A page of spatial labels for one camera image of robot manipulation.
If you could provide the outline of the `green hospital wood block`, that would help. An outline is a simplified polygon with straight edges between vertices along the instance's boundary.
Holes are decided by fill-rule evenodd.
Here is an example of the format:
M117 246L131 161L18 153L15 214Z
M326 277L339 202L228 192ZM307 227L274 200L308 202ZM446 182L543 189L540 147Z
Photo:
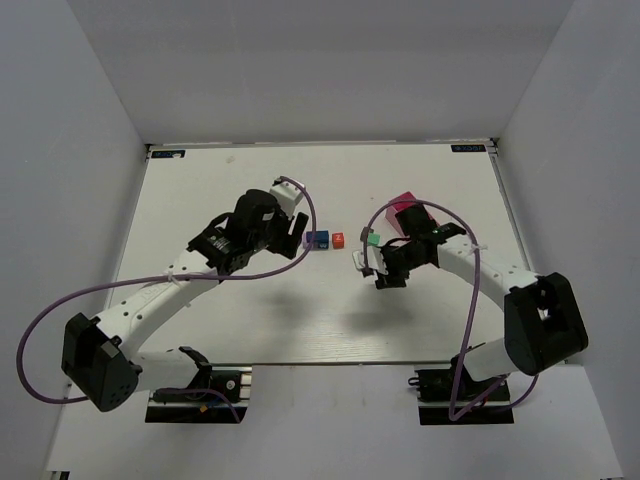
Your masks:
M360 240L370 246L378 246L380 243L380 235L372 228L364 227L361 232Z

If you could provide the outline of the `pink plastic box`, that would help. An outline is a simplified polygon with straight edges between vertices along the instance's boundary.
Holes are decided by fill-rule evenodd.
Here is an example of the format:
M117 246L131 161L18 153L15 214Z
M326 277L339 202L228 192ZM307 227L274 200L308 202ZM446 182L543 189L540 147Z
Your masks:
M385 219L404 238L414 238L432 232L439 223L427 210L417 202L417 197L406 191L391 200L385 209Z

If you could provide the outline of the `dark blue wood block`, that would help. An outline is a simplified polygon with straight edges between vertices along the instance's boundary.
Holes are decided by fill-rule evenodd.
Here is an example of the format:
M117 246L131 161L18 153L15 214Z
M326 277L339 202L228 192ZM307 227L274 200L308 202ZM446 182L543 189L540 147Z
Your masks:
M329 232L328 231L316 231L315 233L308 231L306 233L307 241L316 241L316 242L328 242L329 241Z

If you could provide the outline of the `red orange wood cube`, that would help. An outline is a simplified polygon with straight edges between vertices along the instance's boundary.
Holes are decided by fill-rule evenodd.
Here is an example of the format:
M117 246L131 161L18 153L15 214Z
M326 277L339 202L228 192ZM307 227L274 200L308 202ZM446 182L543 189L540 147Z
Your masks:
M335 232L331 236L333 249L343 249L345 247L345 237L342 232Z

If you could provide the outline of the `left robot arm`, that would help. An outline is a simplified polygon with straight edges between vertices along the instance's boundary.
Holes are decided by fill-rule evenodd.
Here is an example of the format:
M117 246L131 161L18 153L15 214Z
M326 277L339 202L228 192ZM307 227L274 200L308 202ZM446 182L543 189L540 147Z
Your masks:
M78 314L65 326L62 369L102 412L137 391L201 395L212 366L197 350L141 347L156 330L200 295L237 276L251 258L268 251L296 257L308 215L296 208L302 187L280 177L267 191L250 189L231 213L214 218L157 280L93 318Z

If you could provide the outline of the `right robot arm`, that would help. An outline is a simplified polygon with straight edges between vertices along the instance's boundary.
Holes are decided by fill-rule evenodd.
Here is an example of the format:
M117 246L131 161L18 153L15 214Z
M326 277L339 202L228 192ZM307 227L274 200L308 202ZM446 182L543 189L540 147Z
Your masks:
M584 351L589 337L570 281L542 275L483 252L470 230L437 223L421 205L400 211L402 235L354 256L377 289L403 288L412 271L434 266L464 280L503 313L503 334L475 347L463 344L452 361L454 391L520 372L535 377Z

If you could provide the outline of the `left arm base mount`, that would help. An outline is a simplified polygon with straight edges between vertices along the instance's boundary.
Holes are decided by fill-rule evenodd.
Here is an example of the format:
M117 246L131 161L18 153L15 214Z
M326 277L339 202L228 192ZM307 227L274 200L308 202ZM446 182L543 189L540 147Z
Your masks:
M249 366L220 366L181 346L142 354L140 389L149 392L149 424L238 424L247 412L252 384Z

